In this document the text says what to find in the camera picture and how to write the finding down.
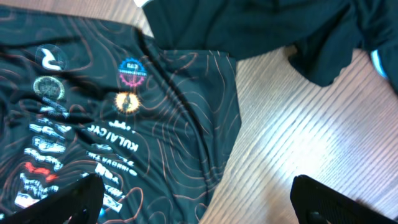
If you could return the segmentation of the black patterned sports jersey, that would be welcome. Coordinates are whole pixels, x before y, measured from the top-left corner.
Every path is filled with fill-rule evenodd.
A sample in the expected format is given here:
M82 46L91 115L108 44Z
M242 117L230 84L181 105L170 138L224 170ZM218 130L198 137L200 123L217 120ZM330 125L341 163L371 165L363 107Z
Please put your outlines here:
M1 6L1 218L90 175L98 223L198 223L241 126L236 61Z

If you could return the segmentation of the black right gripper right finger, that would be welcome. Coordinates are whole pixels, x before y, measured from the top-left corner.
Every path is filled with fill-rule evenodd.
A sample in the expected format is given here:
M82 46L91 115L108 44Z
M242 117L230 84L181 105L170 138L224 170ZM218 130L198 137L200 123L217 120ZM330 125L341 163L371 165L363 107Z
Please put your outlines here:
M294 177L290 201L300 224L397 224L307 175Z

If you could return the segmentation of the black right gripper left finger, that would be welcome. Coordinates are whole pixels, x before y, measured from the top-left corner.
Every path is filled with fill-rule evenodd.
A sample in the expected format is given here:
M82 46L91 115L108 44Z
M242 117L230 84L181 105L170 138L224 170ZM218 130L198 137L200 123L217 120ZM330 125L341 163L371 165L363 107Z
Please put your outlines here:
M95 224L103 206L104 183L90 174L57 193L1 220L1 224Z

